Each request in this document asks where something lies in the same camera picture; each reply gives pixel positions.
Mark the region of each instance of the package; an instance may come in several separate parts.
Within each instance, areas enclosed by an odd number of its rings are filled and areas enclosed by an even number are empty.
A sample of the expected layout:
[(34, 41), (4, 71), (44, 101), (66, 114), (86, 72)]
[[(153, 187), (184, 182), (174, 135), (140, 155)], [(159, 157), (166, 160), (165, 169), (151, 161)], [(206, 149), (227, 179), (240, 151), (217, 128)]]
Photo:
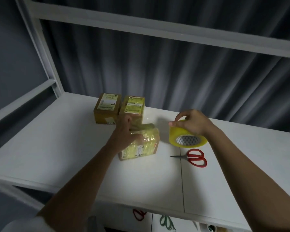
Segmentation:
[(157, 152), (158, 144), (160, 141), (159, 130), (157, 128), (131, 131), (131, 134), (142, 134), (144, 137), (143, 143), (140, 144), (138, 143), (138, 140), (135, 140), (126, 149), (118, 154), (120, 160), (148, 156)]
[(93, 110), (97, 124), (115, 125), (121, 106), (120, 94), (102, 93)]
[(141, 125), (145, 106), (144, 97), (126, 96), (119, 114), (128, 114), (132, 118), (132, 126)]

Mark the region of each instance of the yellow tape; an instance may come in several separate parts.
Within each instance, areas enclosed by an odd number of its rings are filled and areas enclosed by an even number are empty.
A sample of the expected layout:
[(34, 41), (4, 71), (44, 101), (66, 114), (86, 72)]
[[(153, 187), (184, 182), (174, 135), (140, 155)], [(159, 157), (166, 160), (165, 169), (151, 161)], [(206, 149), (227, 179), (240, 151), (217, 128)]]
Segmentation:
[(176, 147), (194, 148), (203, 146), (207, 143), (207, 140), (201, 135), (194, 136), (183, 128), (170, 127), (169, 142)]

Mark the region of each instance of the table surface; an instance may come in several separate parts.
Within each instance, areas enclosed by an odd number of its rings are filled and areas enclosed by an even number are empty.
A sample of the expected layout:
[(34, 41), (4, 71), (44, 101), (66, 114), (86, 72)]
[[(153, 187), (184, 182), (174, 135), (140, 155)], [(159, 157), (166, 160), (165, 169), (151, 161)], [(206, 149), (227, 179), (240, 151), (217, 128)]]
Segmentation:
[[(57, 192), (105, 144), (115, 126), (96, 124), (98, 98), (64, 93), (0, 148), (0, 180)], [(249, 230), (209, 144), (197, 168), (170, 158), (187, 149), (169, 144), (168, 121), (177, 112), (146, 107), (161, 141), (155, 155), (120, 161), (116, 156), (97, 199), (180, 218)], [(290, 195), (290, 133), (212, 120)]]

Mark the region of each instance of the gray curtain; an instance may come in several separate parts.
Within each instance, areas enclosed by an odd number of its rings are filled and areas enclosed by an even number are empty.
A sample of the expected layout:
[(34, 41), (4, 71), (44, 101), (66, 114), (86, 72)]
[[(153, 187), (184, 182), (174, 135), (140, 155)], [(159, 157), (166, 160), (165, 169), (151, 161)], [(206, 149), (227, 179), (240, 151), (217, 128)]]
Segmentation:
[[(290, 40), (290, 0), (38, 0)], [(65, 91), (290, 132), (290, 59), (43, 21)]]

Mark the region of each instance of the gray wall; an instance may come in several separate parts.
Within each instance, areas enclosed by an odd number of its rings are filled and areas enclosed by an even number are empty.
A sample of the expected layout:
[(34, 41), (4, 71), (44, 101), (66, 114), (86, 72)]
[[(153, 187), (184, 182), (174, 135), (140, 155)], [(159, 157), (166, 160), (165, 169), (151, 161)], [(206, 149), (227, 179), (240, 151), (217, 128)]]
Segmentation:
[[(0, 109), (47, 80), (14, 0), (0, 0)], [(48, 89), (0, 122), (0, 147), (56, 99)], [(36, 210), (0, 193), (0, 231)]]

